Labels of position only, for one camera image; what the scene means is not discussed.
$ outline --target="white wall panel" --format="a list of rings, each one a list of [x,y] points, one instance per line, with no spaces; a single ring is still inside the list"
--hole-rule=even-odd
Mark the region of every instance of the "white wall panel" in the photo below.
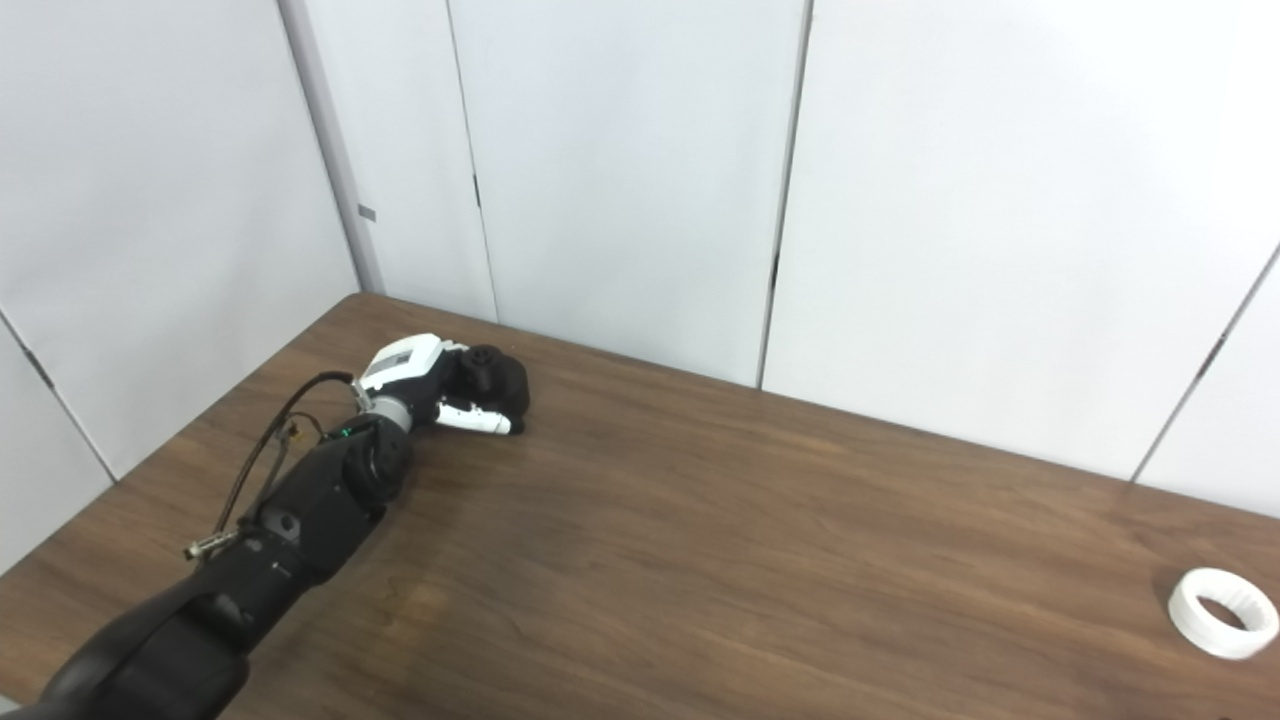
[[[1280,237],[1277,8],[818,0],[765,389],[1132,475]]]
[[[0,3],[0,304],[113,471],[355,290],[274,3]]]
[[[110,487],[90,446],[0,324],[0,573]],[[0,711],[5,710],[0,698]]]
[[[1138,482],[1280,518],[1280,273],[1258,288]]]
[[[445,0],[289,0],[303,64],[340,137],[378,288],[495,318]]]
[[[755,382],[803,10],[453,3],[504,324]]]

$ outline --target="white plastic ring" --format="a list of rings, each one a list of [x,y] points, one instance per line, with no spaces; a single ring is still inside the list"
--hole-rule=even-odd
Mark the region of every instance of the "white plastic ring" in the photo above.
[[[1201,598],[1234,612],[1244,629],[1213,618]],[[1228,660],[1252,656],[1280,632],[1276,606],[1267,596],[1235,573],[1216,568],[1197,568],[1183,575],[1169,596],[1169,618],[1196,647]]]

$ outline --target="wooden table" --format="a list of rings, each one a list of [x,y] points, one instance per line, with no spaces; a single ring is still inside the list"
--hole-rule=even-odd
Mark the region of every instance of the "wooden table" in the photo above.
[[[525,361],[527,434],[424,432],[401,502],[225,716],[1280,714],[1280,648],[1216,660],[1164,609],[1198,565],[1280,597],[1277,520],[367,295],[0,579],[0,693],[31,702],[188,571],[298,383],[425,331]]]

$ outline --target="robotic arm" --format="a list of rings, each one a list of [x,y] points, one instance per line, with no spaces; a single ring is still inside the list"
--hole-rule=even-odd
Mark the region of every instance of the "robotic arm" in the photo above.
[[[248,679],[248,653],[378,527],[413,428],[516,434],[529,409],[517,360],[434,334],[384,347],[351,384],[357,414],[264,488],[237,529],[192,544],[195,573],[99,630],[40,702],[4,720],[216,717]]]

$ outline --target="black cable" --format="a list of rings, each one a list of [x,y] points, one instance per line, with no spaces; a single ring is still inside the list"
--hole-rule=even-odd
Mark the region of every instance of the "black cable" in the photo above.
[[[253,506],[259,506],[266,500],[266,495],[271,492],[271,487],[275,484],[275,477],[280,474],[280,466],[284,465],[284,457],[289,454],[289,436],[282,428],[280,436],[280,448],[275,452],[275,460],[271,461],[271,469],[268,470],[266,478],[262,480],[262,487],[257,488],[257,497],[253,498]]]
[[[312,415],[311,413],[298,413],[297,410],[294,410],[293,413],[289,413],[288,415],[285,415],[284,420],[288,421],[288,420],[292,420],[293,418],[303,418],[303,419],[306,419],[308,423],[311,423],[311,427],[315,428],[316,437],[317,438],[323,438],[324,437],[324,425],[321,425],[320,420],[317,420],[316,416]]]
[[[214,525],[212,534],[218,534],[227,528],[227,520],[229,520],[232,516],[232,510],[236,507],[236,501],[239,498],[239,493],[244,488],[244,480],[248,479],[250,470],[252,470],[253,464],[257,462],[257,456],[262,454],[262,448],[266,447],[266,443],[271,441],[271,436],[274,436],[276,432],[279,432],[282,427],[284,427],[284,421],[289,416],[289,411],[292,411],[293,406],[297,405],[300,400],[302,400],[302,396],[310,392],[311,388],[316,387],[320,383],[333,380],[333,382],[340,382],[343,384],[351,384],[352,379],[355,378],[352,377],[351,373],[343,373],[339,370],[329,370],[325,373],[320,373],[319,375],[302,383],[302,387],[300,387],[287,401],[284,401],[284,405],[280,407],[280,411],[276,413],[275,418],[273,418],[270,424],[266,425],[266,432],[262,433],[262,437],[257,438],[257,443],[253,446],[253,450],[250,451],[248,457],[244,459],[244,465],[241,466],[239,474],[236,475],[236,482],[232,483],[230,493],[227,496],[227,505],[223,506],[223,511],[218,515],[218,523]],[[279,460],[280,462],[284,461],[283,457],[284,454],[282,452]]]

